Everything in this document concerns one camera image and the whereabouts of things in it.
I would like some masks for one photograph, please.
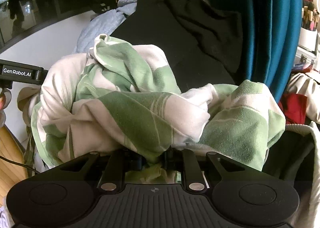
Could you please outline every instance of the wooden floor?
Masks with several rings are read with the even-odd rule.
[[[0,128],[0,156],[23,163],[22,152],[6,127]],[[3,197],[7,195],[9,190],[16,183],[26,178],[27,172],[24,167],[10,164],[0,159],[0,206],[2,206]]]

